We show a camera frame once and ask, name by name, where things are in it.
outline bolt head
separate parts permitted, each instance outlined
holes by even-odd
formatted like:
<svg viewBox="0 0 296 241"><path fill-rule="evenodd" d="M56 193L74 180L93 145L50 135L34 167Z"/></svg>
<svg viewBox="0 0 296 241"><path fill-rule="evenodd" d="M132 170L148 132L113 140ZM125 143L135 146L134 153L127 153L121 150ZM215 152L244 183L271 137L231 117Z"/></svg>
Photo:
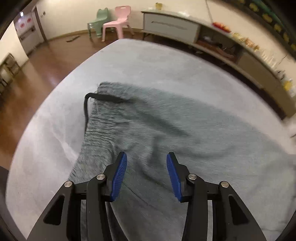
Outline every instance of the bolt head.
<svg viewBox="0 0 296 241"><path fill-rule="evenodd" d="M197 175L191 173L191 174L188 175L188 178L190 180L195 180L195 179L197 179Z"/></svg>
<svg viewBox="0 0 296 241"><path fill-rule="evenodd" d="M97 175L96 176L96 178L98 179L98 180L103 180L103 179L105 179L105 175L104 174L99 174L99 175Z"/></svg>
<svg viewBox="0 0 296 241"><path fill-rule="evenodd" d="M70 186L72 186L72 182L67 181L67 182L65 182L64 186L69 188Z"/></svg>
<svg viewBox="0 0 296 241"><path fill-rule="evenodd" d="M224 188L227 188L227 187L229 187L229 183L226 181L223 181L223 182L221 182L221 186Z"/></svg>

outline cabinet door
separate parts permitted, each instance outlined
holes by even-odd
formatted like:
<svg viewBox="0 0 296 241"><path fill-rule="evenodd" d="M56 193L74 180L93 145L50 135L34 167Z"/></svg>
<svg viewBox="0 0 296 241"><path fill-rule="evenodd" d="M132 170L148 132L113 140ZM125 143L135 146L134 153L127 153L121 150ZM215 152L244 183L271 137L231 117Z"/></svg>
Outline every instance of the cabinet door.
<svg viewBox="0 0 296 241"><path fill-rule="evenodd" d="M279 80L254 56L243 50L237 65L252 76L268 92L281 87Z"/></svg>
<svg viewBox="0 0 296 241"><path fill-rule="evenodd" d="M185 42L194 42L198 27L199 24L181 18L152 13L144 15L144 30Z"/></svg>
<svg viewBox="0 0 296 241"><path fill-rule="evenodd" d="M283 87L276 88L271 96L278 106L285 112L287 117L292 117L296 113L295 102Z"/></svg>

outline black cable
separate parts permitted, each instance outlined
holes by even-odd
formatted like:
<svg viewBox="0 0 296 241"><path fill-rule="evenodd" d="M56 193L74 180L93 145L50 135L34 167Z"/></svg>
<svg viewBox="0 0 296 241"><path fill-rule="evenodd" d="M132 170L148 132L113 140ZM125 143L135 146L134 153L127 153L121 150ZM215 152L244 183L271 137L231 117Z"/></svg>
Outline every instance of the black cable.
<svg viewBox="0 0 296 241"><path fill-rule="evenodd" d="M208 14L209 14L209 17L210 17L211 23L213 23L213 18L212 18L211 11L210 11L209 5L208 5L208 3L207 3L207 0L205 0L205 4L206 4L206 6L207 6L207 12L208 12Z"/></svg>
<svg viewBox="0 0 296 241"><path fill-rule="evenodd" d="M87 101L89 98L94 98L96 100L102 100L102 101L109 101L109 102L113 102L113 103L128 102L128 100L121 99L121 98L115 97L113 95L102 95L102 94L88 93L84 97L85 132L86 132L87 123L89 121L89 114L88 114L88 110L87 110Z"/></svg>

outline doorway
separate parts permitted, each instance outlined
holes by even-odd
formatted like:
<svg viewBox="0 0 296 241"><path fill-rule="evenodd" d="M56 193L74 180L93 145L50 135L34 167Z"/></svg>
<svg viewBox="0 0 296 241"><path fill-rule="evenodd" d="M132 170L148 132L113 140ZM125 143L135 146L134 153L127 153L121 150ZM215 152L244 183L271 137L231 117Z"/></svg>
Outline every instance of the doorway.
<svg viewBox="0 0 296 241"><path fill-rule="evenodd" d="M15 30L27 55L41 43L47 42L39 19L37 2L38 0L31 1L14 19Z"/></svg>

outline door frame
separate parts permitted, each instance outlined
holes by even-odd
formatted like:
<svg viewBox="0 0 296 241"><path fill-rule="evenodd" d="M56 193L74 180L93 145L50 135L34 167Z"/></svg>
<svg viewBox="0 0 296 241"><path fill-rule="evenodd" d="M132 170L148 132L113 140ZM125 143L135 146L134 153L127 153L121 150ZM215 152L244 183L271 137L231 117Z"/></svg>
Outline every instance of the door frame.
<svg viewBox="0 0 296 241"><path fill-rule="evenodd" d="M38 27L40 29L41 35L42 35L42 37L44 39L44 42L48 42L48 40L47 40L47 38L45 36L44 30L42 28L41 22L40 22L40 18L39 18L39 14L38 14L38 10L37 10L37 6L36 5L33 7L33 9L31 10L31 12L35 12L37 24L38 24Z"/></svg>

